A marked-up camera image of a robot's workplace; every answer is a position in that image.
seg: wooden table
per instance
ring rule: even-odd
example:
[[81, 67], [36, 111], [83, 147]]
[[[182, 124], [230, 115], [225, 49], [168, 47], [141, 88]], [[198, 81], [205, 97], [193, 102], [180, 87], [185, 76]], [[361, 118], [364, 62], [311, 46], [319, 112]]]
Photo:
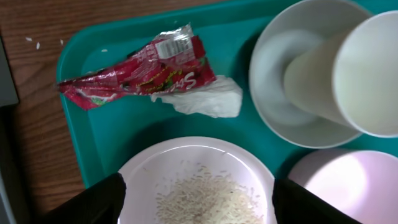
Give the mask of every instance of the wooden table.
[[0, 31], [20, 103], [12, 112], [17, 160], [36, 215], [84, 190], [55, 68], [65, 43], [93, 24], [218, 0], [0, 0]]

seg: white plate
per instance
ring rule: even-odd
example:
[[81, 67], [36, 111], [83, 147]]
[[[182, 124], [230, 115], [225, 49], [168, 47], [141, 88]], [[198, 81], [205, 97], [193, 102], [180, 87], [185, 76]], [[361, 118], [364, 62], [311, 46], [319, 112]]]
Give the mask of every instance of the white plate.
[[158, 143], [134, 156], [119, 171], [127, 185], [120, 224], [161, 224], [156, 218], [156, 195], [167, 194], [181, 175], [191, 177], [201, 166], [213, 175], [227, 170], [233, 180], [254, 189], [259, 206], [256, 214], [264, 224], [276, 224], [272, 205], [274, 177], [268, 168], [246, 150], [226, 141], [204, 137], [177, 138]]
[[295, 57], [370, 16], [352, 2], [306, 0], [285, 9], [264, 29], [252, 54], [249, 86], [257, 112], [273, 132], [298, 146], [318, 149], [361, 134], [298, 109], [285, 96], [283, 76]]

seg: teal tray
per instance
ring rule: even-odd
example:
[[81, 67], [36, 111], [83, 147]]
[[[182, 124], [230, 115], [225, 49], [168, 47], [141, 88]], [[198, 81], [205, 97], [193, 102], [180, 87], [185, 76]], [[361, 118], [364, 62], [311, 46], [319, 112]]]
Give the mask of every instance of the teal tray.
[[[148, 96], [126, 96], [83, 111], [61, 95], [70, 135], [86, 187], [117, 172], [132, 156], [164, 140], [207, 136], [229, 141], [258, 157], [276, 177], [285, 176], [298, 159], [311, 152], [276, 136], [261, 120], [248, 91], [248, 66], [254, 44], [271, 19], [297, 1], [231, 1], [83, 29], [71, 38], [57, 67], [57, 81], [78, 77], [125, 58], [161, 31], [191, 22], [217, 75], [227, 75], [244, 90], [237, 118], [184, 115]], [[398, 1], [358, 1], [373, 13], [398, 9]], [[345, 145], [398, 156], [398, 139], [362, 136]]]

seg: paper cup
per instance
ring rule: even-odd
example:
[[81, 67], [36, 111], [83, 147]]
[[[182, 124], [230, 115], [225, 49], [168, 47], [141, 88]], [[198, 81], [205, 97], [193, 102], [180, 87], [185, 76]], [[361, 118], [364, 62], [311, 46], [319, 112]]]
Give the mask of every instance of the paper cup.
[[398, 136], [398, 11], [376, 15], [295, 58], [287, 98], [300, 109], [382, 138]]

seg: snack wrapper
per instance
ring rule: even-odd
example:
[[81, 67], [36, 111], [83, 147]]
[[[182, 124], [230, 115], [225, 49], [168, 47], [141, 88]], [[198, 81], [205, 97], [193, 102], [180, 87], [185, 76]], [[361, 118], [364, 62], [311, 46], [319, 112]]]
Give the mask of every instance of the snack wrapper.
[[89, 110], [125, 95], [184, 92], [214, 80], [203, 44], [187, 25], [160, 33], [121, 63], [65, 80], [57, 87], [69, 100]]

